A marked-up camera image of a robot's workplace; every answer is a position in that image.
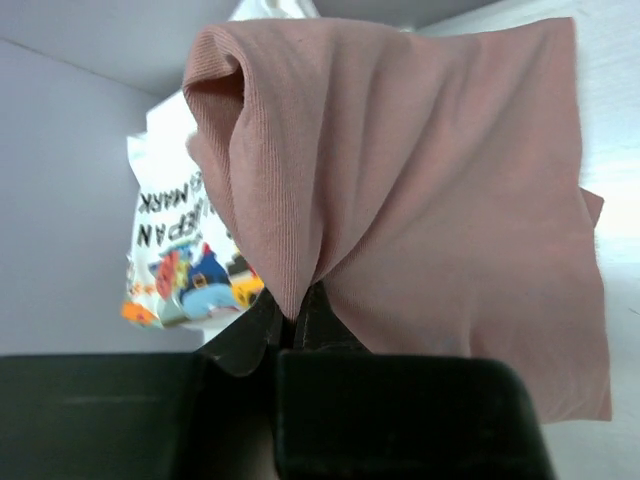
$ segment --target towel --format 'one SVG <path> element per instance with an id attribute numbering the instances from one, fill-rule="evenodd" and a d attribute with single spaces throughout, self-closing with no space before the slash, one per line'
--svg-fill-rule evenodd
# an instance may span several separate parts
<path id="1" fill-rule="evenodd" d="M 542 422 L 607 420 L 575 56 L 571 19 L 450 38 L 210 26 L 183 84 L 188 148 L 287 317 L 323 281 L 373 352 L 497 359 Z"/>

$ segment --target fabric fold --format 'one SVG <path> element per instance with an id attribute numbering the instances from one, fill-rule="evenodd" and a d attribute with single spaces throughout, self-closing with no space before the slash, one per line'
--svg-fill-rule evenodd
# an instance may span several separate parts
<path id="1" fill-rule="evenodd" d="M 207 27 L 185 74 L 189 151 L 288 317 L 322 280 L 375 352 L 495 358 L 542 421 L 609 419 L 574 37 L 571 19 L 450 38 Z"/>

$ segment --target cloth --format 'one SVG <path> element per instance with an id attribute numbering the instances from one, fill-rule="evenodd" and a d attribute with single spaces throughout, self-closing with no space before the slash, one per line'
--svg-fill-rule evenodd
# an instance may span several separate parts
<path id="1" fill-rule="evenodd" d="M 450 38 L 207 27 L 183 85 L 189 151 L 287 317 L 322 280 L 374 352 L 501 360 L 541 421 L 606 420 L 575 53 L 571 19 Z"/>

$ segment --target ribbed fabric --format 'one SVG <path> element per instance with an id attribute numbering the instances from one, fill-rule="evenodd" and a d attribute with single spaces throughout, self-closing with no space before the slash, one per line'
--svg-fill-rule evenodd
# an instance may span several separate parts
<path id="1" fill-rule="evenodd" d="M 323 280 L 374 352 L 499 359 L 543 421 L 610 418 L 570 19 L 211 26 L 184 93 L 211 201 L 288 317 Z"/>

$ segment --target gray surface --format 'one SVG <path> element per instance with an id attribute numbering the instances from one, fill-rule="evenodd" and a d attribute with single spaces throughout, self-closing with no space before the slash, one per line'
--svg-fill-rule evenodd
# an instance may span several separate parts
<path id="1" fill-rule="evenodd" d="M 0 41 L 0 354 L 190 350 L 120 318 L 137 183 L 126 136 L 158 98 Z"/>
<path id="2" fill-rule="evenodd" d="M 322 15 L 420 27 L 491 0 L 318 0 Z M 162 97 L 196 33 L 237 0 L 2 0 L 0 38 Z"/>

